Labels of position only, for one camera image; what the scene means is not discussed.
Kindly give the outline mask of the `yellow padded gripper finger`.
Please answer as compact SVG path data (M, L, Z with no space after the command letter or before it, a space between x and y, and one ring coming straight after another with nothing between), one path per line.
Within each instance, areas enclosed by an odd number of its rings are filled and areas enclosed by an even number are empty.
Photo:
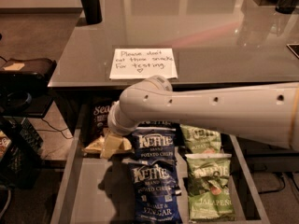
M102 151L101 151L101 157L103 159L110 159L112 157L110 141L111 141L111 131L109 128L106 128L104 129L103 144L102 144Z
M127 151L132 148L132 145L127 138L125 138L123 136L116 135L114 133L111 133L109 135L108 143L112 149L116 149L116 150Z

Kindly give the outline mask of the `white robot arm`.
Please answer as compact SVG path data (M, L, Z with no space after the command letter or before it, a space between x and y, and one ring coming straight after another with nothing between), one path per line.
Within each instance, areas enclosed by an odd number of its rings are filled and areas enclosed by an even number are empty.
M128 88L110 109L115 134L132 133L143 121L170 121L299 150L299 84L174 91L164 77Z

